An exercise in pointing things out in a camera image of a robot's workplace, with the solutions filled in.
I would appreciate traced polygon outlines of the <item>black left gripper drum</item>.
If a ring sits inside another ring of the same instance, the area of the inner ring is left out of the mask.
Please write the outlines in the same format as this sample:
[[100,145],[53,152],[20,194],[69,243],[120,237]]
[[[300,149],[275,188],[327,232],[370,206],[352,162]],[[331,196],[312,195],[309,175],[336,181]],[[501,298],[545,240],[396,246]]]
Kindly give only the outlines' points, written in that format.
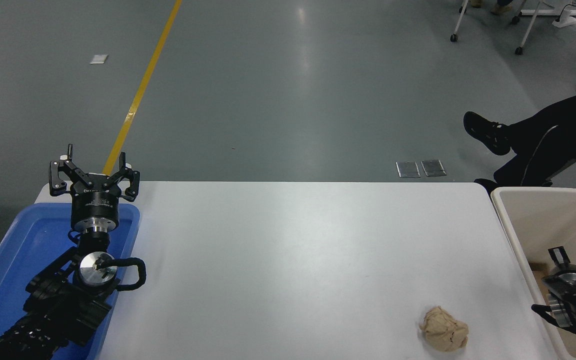
[[117,227],[121,196],[118,182],[112,182],[106,175],[88,177],[92,187],[87,187],[88,183],[82,180],[73,180],[71,184],[71,226],[89,227],[90,219],[96,218],[109,227]]

